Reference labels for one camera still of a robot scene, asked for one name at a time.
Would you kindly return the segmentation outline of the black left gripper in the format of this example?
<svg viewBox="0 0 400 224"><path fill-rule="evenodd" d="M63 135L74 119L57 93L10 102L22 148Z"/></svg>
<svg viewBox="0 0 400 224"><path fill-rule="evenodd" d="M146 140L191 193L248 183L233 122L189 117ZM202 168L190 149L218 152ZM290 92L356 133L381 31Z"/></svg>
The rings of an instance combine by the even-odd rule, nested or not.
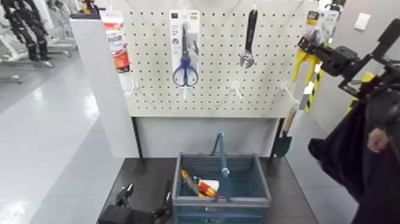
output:
<svg viewBox="0 0 400 224"><path fill-rule="evenodd" d="M99 224L143 224L154 223L155 219L170 219L173 214L171 192L165 193L162 206L154 211L131 209L128 199L132 196L134 185L122 187L115 199L116 205L109 205L99 217Z"/></svg>

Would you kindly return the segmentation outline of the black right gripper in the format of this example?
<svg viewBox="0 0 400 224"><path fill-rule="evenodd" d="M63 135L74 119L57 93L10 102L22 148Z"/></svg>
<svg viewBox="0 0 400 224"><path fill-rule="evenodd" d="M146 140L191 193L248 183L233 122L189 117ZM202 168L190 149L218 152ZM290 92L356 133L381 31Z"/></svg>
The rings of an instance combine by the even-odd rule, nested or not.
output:
<svg viewBox="0 0 400 224"><path fill-rule="evenodd" d="M323 49L321 44L304 36L300 38L298 46L307 54L314 54L322 62L324 71L334 77L343 74L343 71L358 58L358 54L346 46Z"/></svg>

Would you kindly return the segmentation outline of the person's bare hand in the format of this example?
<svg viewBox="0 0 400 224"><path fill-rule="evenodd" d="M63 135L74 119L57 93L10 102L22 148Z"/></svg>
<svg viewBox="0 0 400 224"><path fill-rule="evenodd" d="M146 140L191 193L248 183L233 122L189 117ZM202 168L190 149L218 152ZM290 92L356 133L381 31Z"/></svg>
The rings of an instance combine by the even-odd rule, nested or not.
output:
<svg viewBox="0 0 400 224"><path fill-rule="evenodd" d="M385 131L375 128L368 134L368 148L374 153L380 153L390 148L390 138Z"/></svg>

